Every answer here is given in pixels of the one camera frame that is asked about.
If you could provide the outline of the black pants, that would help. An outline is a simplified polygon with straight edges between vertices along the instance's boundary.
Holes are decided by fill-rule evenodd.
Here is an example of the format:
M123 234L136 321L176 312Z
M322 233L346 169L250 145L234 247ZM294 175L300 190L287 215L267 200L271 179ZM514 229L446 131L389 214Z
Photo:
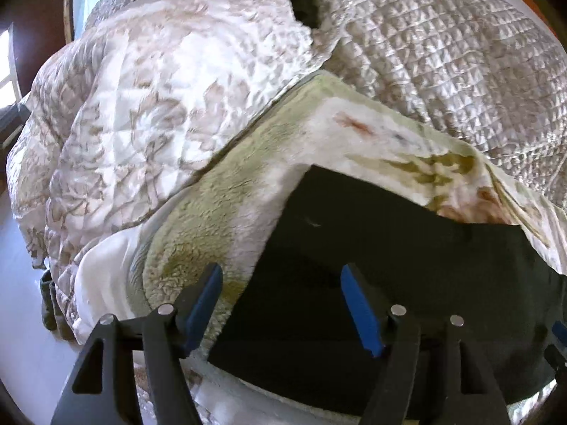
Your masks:
M361 414L382 360L364 347L342 294L347 264L419 318L410 418L439 384L435 338L452 315L481 345L506 403L552 381L544 349L566 318L566 279L521 227L459 223L320 167L288 198L208 361L305 405Z

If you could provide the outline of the floral fleece blanket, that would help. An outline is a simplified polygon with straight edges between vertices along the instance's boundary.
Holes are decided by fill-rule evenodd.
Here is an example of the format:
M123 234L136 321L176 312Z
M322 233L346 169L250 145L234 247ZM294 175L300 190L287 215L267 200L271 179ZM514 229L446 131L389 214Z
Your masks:
M330 74L297 85L212 169L140 226L109 236L75 279L78 338L102 315L144 316L194 283L205 264L225 272L205 340L183 364L206 424L349 424L240 381L207 361L212 344L309 166L365 180L466 223L520 226L557 272L566 270L566 213L462 140L355 93Z

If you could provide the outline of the white floral quilted comforter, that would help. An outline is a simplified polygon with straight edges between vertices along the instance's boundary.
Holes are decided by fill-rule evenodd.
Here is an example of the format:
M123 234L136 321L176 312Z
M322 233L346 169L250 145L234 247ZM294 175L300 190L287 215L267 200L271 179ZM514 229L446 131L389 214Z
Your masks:
M288 0L158 0L87 30L38 71L7 163L12 214L77 341L86 253L144 223L329 57Z

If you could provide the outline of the grey quilted bedspread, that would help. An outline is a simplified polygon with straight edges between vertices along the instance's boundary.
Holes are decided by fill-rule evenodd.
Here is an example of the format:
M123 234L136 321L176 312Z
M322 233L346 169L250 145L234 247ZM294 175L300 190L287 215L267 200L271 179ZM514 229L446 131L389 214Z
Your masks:
M92 27L134 0L99 0ZM505 0L315 0L325 68L566 203L566 55Z

